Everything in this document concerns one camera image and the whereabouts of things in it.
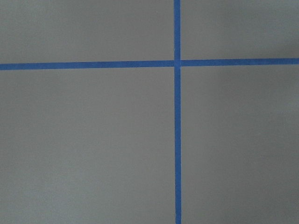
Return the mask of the blue tape line lengthwise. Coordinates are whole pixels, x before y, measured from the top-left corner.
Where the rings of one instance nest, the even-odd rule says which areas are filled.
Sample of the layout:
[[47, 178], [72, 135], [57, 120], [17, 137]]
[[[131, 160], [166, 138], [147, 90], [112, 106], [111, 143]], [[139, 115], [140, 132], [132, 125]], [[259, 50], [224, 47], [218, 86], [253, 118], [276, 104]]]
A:
[[181, 197], [181, 12], [174, 0], [174, 133], [175, 133], [175, 223], [182, 222]]

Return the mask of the blue tape line crosswise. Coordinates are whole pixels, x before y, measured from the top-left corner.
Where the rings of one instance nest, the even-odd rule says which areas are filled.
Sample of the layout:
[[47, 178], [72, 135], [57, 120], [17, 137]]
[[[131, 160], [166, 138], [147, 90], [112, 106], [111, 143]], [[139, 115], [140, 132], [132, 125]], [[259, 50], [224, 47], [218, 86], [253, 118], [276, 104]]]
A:
[[105, 68], [158, 68], [158, 67], [203, 67], [241, 65], [292, 65], [298, 58], [261, 59], [200, 59], [158, 61], [109, 61], [109, 62], [56, 62], [56, 63], [3, 63], [1, 70], [61, 70], [61, 69], [105, 69]]

